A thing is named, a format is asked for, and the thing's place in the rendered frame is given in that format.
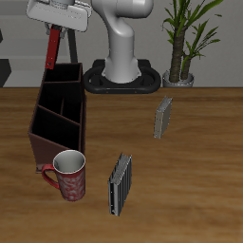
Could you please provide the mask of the red book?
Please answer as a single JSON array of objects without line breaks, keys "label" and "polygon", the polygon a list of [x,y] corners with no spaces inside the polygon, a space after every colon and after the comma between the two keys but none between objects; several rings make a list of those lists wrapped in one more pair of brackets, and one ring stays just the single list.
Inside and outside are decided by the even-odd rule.
[{"label": "red book", "polygon": [[60,44],[61,27],[52,25],[49,34],[46,68],[53,69],[57,60],[59,44]]}]

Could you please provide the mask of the red patterned mug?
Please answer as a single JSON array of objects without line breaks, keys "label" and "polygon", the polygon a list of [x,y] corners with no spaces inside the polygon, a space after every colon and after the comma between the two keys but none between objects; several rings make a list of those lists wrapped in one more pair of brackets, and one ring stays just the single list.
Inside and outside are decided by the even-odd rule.
[{"label": "red patterned mug", "polygon": [[85,194],[85,157],[76,150],[60,152],[42,167],[42,176],[65,200],[80,200]]}]

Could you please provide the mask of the black striped book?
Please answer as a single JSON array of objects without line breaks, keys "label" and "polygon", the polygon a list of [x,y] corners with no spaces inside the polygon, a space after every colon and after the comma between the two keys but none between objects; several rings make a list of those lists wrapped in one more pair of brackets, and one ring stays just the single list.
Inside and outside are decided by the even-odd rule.
[{"label": "black striped book", "polygon": [[108,180],[109,213],[120,215],[131,188],[132,157],[120,154]]}]

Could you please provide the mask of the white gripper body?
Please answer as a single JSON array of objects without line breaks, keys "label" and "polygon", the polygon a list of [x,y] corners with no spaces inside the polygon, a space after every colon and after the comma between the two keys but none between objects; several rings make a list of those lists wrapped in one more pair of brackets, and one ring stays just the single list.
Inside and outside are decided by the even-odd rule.
[{"label": "white gripper body", "polygon": [[92,8],[81,0],[29,0],[28,18],[86,31]]}]

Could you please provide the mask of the dark brown desk caddy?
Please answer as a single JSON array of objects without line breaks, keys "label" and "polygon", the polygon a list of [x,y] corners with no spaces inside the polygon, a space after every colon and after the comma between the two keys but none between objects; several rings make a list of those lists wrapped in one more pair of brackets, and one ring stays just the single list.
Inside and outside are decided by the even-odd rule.
[{"label": "dark brown desk caddy", "polygon": [[28,136],[40,173],[65,150],[85,150],[86,95],[81,63],[46,69]]}]

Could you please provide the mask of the grey book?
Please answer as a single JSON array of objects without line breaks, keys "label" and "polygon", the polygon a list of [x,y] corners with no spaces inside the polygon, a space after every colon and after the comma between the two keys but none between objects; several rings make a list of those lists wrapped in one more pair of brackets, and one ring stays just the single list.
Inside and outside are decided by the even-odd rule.
[{"label": "grey book", "polygon": [[172,100],[172,98],[164,97],[156,110],[154,125],[154,137],[156,139],[162,137],[170,122]]}]

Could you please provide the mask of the green pot plant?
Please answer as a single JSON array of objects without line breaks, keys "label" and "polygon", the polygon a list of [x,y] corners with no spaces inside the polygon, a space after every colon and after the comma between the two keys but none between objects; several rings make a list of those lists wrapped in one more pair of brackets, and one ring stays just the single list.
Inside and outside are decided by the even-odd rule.
[{"label": "green pot plant", "polygon": [[192,87],[194,75],[189,72],[191,62],[195,57],[201,58],[201,50],[206,46],[218,43],[219,39],[214,39],[217,27],[212,28],[205,36],[203,32],[208,24],[208,20],[195,26],[195,22],[207,13],[210,9],[218,6],[223,0],[206,0],[191,9],[191,0],[173,0],[173,11],[165,9],[169,14],[161,27],[168,23],[171,30],[167,29],[170,37],[168,42],[172,45],[172,59],[170,69],[162,75],[163,87]]}]

